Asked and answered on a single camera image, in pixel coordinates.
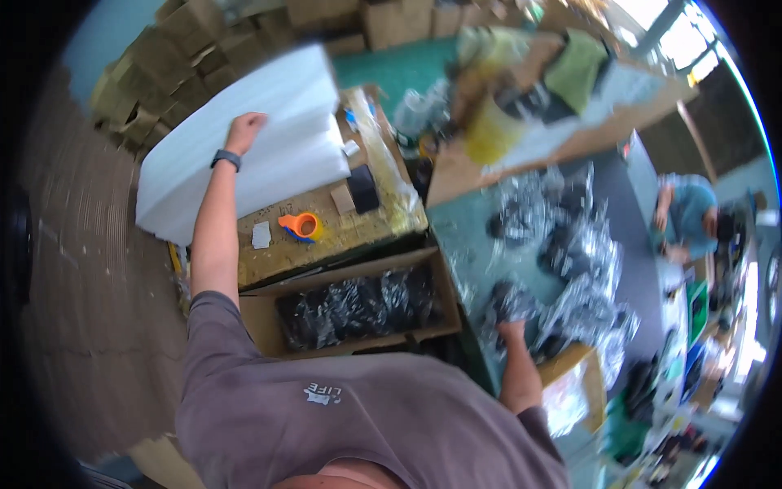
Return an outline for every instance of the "orange tape dispenser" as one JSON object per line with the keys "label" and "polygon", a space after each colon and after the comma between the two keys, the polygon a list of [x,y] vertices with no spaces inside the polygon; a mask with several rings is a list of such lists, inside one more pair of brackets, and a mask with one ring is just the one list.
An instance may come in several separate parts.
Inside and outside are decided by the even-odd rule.
{"label": "orange tape dispenser", "polygon": [[277,220],[285,230],[299,241],[304,243],[315,243],[323,233],[321,220],[311,212],[303,212],[298,216],[287,214]]}

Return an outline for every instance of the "person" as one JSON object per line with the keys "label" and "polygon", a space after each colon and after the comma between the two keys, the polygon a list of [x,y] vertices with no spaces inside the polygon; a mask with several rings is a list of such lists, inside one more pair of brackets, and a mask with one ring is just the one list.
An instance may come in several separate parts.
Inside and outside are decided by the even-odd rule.
{"label": "person", "polygon": [[660,251],[675,263],[687,263],[717,250],[718,242],[730,241],[734,220],[721,214],[717,198],[706,178],[670,174],[660,177],[655,227],[663,239]]}
{"label": "person", "polygon": [[[182,452],[207,487],[459,489],[569,487],[547,429],[524,323],[499,401],[461,370],[395,353],[280,361],[239,312],[238,158],[267,116],[234,119],[192,240],[192,305],[176,414]],[[216,158],[226,156],[218,153]]]}

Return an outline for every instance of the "black wristwatch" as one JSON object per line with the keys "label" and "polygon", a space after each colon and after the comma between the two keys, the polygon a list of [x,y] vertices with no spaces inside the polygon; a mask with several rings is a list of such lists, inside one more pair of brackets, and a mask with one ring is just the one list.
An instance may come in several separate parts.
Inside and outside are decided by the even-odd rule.
{"label": "black wristwatch", "polygon": [[242,169],[242,158],[238,154],[231,153],[225,149],[217,150],[217,153],[214,154],[214,160],[212,160],[212,166],[210,168],[214,168],[214,165],[220,160],[228,160],[233,163],[236,167],[236,173],[239,173],[239,170]]}

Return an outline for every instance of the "table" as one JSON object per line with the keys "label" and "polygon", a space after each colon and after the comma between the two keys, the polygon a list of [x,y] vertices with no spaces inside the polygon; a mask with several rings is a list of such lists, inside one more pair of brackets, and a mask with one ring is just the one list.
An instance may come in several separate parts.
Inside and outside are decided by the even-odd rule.
{"label": "table", "polygon": [[[352,211],[340,216],[331,191],[344,185],[345,181],[342,180],[283,200],[239,219],[240,290],[252,289],[259,282],[286,272],[294,274],[321,263],[335,261],[338,256],[351,250],[427,229],[428,222],[423,206],[411,185],[404,160],[389,133],[386,115],[377,103],[375,111],[378,124],[370,123],[366,99],[378,100],[378,89],[371,85],[349,88],[341,95],[343,102],[356,110],[357,117],[367,121],[361,126],[360,134],[354,133],[346,122],[345,111],[340,108],[337,113],[343,140],[354,140],[361,150],[350,158],[350,167],[369,165],[378,188],[380,208],[362,215]],[[380,142],[385,144],[385,149],[379,145]],[[377,150],[368,152],[368,147]],[[387,163],[392,158],[395,167]],[[315,244],[296,241],[277,223],[277,219],[282,215],[304,211],[315,213],[324,225],[324,234]],[[252,244],[253,226],[263,221],[269,221],[271,242],[267,249],[255,250]]]}
{"label": "table", "polygon": [[[594,162],[595,200],[608,200],[612,238],[624,250],[622,280],[615,302],[629,303],[641,319],[635,339],[626,348],[625,368],[609,398],[625,385],[629,364],[635,359],[650,359],[662,347],[670,328],[681,327],[683,333],[687,329],[686,319],[683,322],[678,319],[686,318],[683,298],[671,304],[663,300],[663,293],[681,282],[683,271],[679,265],[657,257],[651,248],[647,223],[651,222],[655,207],[656,174],[648,158],[643,158],[645,152],[640,141],[634,141],[633,148],[639,148],[641,154],[636,160],[640,161],[626,164],[611,150],[560,165],[567,175],[589,161]],[[537,250],[521,250],[510,257],[493,254],[494,240],[486,234],[486,222],[494,212],[496,199],[497,187],[493,185],[427,210],[432,233],[450,262],[468,324],[477,336],[491,287],[498,279],[521,279],[544,304],[552,304],[565,286],[558,277],[537,266]],[[536,333],[537,324],[530,322],[526,332],[528,342]],[[491,346],[480,346],[491,390],[497,394],[504,365],[493,358]]]}

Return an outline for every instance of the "t-shirt logo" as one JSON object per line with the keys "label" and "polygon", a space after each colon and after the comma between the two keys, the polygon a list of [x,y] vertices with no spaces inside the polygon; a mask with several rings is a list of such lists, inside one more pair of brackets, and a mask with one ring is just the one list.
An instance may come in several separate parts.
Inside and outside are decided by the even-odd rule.
{"label": "t-shirt logo", "polygon": [[316,402],[324,406],[328,406],[330,401],[334,401],[333,404],[339,404],[342,401],[339,397],[342,389],[339,387],[320,387],[316,383],[311,383],[308,388],[304,389],[304,393],[307,395],[308,402]]}

